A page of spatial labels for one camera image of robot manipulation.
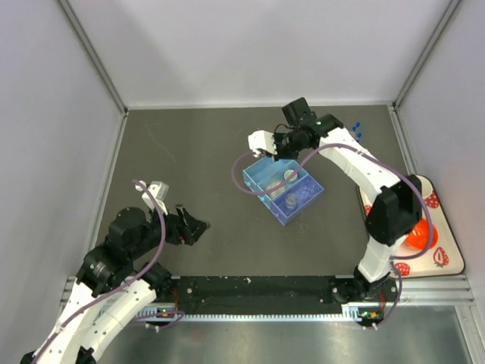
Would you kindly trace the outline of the clear glass beaker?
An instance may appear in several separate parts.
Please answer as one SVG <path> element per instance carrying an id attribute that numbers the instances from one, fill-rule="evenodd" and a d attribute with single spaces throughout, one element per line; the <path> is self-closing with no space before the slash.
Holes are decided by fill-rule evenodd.
<path id="1" fill-rule="evenodd" d="M 311 199 L 318 194 L 318 185 L 313 180 L 307 180 L 301 185 L 300 192 L 303 199 Z"/>

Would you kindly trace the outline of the clear plastic funnel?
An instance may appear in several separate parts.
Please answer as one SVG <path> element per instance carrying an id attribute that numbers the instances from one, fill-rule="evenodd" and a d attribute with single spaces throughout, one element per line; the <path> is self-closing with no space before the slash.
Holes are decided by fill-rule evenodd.
<path id="1" fill-rule="evenodd" d="M 283 175 L 280 172 L 275 172 L 275 173 L 269 175 L 267 178 L 265 178 L 261 182 L 261 184 L 272 184 L 272 183 L 279 184 L 282 180 L 284 180 Z"/>

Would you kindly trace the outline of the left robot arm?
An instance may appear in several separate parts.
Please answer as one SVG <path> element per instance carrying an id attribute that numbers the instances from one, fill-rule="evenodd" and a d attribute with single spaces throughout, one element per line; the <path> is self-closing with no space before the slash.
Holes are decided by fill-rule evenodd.
<path id="1" fill-rule="evenodd" d="M 138 312 L 175 292 L 171 273 L 159 263 L 144 264 L 141 278 L 116 295 L 105 312 L 98 297 L 113 294 L 134 274 L 134 262 L 161 241 L 192 246 L 209 229 L 206 221 L 178 205 L 175 214 L 130 207 L 118 212 L 104 241 L 88 252 L 64 311 L 47 341 L 26 353 L 23 363 L 97 363 L 113 339 Z"/>

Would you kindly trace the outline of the purple drawer box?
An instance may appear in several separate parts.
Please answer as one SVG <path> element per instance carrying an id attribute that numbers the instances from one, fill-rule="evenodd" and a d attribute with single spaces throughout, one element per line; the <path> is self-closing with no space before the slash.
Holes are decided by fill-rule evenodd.
<path id="1" fill-rule="evenodd" d="M 270 211 L 283 225 L 288 225 L 322 193 L 324 188 L 310 175 L 307 175 L 285 190 L 271 202 Z"/>

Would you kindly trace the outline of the light blue drawer box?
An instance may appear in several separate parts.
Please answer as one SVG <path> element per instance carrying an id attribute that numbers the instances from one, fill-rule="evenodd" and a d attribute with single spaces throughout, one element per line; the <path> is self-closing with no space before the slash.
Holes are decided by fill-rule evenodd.
<path id="1" fill-rule="evenodd" d="M 258 184 L 269 175 L 288 168 L 296 170 L 298 166 L 299 164 L 294 160 L 275 162 L 272 158 L 262 158 L 242 171 L 243 179 L 251 191 L 261 192 Z"/>

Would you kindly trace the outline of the glass stoppered bottle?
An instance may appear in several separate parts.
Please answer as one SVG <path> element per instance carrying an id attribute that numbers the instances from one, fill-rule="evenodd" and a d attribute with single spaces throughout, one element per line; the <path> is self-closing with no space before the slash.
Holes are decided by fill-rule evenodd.
<path id="1" fill-rule="evenodd" d="M 292 211 L 298 207 L 299 199 L 294 193 L 289 193 L 285 198 L 285 206 L 288 210 Z"/>

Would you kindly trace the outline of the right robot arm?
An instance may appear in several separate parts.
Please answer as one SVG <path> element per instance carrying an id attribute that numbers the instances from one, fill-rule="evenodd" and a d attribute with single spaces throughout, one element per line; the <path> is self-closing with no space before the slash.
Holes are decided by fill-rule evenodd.
<path id="1" fill-rule="evenodd" d="M 317 116 L 305 98 L 282 108 L 288 133 L 276 133 L 276 158 L 297 158 L 313 149 L 339 167 L 371 202 L 365 219 L 369 241 L 354 270 L 353 288 L 363 300 L 379 294 L 391 273 L 391 261 L 399 246 L 422 219 L 421 181 L 415 175 L 392 171 L 354 139 L 331 114 Z"/>

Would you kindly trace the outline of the clear bag of corks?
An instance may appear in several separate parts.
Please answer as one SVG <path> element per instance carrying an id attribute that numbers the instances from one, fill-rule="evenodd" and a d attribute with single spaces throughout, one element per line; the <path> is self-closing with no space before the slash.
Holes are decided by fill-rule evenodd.
<path id="1" fill-rule="evenodd" d="M 284 191 L 286 189 L 285 187 L 281 187 L 281 188 L 274 190 L 274 188 L 277 187 L 280 184 L 281 184 L 281 181 L 276 180 L 276 181 L 271 182 L 270 184 L 267 185 L 265 190 L 266 191 L 271 190 L 271 192 L 269 192 L 269 194 L 268 194 L 270 199 L 276 199 L 279 195 L 284 193 Z"/>

